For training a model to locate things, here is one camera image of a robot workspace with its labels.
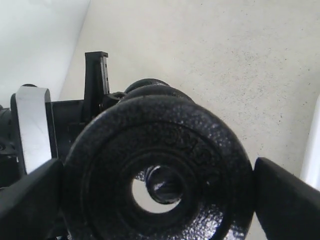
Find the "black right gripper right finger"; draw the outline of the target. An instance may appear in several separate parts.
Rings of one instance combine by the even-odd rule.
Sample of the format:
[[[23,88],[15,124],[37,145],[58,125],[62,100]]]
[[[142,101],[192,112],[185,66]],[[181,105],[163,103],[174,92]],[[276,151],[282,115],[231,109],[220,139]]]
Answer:
[[[255,213],[268,240],[318,240],[320,192],[268,158],[254,164]]]

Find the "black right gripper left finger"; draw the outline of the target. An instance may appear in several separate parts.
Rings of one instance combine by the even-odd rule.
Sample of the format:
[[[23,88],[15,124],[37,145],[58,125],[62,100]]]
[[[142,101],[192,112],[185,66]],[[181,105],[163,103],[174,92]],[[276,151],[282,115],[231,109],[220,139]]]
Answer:
[[[45,240],[60,208],[63,164],[51,159],[0,192],[0,238]]]

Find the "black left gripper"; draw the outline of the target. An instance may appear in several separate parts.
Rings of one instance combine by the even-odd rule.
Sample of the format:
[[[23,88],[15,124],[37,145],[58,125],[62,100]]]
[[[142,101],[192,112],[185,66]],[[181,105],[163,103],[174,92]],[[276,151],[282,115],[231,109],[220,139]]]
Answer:
[[[76,138],[91,121],[125,96],[121,91],[110,93],[108,56],[104,51],[85,53],[84,99],[52,103],[57,156],[60,160],[66,159]]]

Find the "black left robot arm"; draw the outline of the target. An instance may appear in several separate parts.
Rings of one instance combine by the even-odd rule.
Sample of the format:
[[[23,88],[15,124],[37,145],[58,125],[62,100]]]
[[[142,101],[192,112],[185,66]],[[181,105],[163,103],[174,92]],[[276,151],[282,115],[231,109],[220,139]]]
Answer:
[[[31,173],[47,160],[64,161],[82,130],[116,105],[123,92],[110,92],[104,51],[85,53],[84,98],[52,101],[48,88],[23,84],[0,108],[0,188]]]

